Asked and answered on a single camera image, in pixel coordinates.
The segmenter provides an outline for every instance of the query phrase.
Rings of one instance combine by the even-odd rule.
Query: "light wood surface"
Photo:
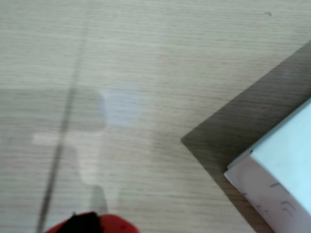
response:
[[[1,231],[96,210],[148,233],[255,232],[180,139],[310,40],[310,7],[1,1]]]

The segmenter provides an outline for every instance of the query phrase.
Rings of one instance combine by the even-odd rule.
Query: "white box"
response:
[[[311,232],[311,99],[225,173],[276,233]]]

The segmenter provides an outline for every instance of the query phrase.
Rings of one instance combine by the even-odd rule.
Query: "wooden table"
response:
[[[1,1],[1,231],[95,210],[148,233],[267,232],[180,140],[310,40],[310,7]]]

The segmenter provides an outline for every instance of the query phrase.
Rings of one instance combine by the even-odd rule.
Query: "red object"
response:
[[[138,229],[125,219],[116,215],[99,216],[103,233],[139,233]],[[49,229],[46,233],[57,233],[57,231],[66,223],[66,221]]]

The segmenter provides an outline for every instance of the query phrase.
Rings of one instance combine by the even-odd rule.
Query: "black object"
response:
[[[95,212],[73,215],[57,233],[103,233],[100,219]]]

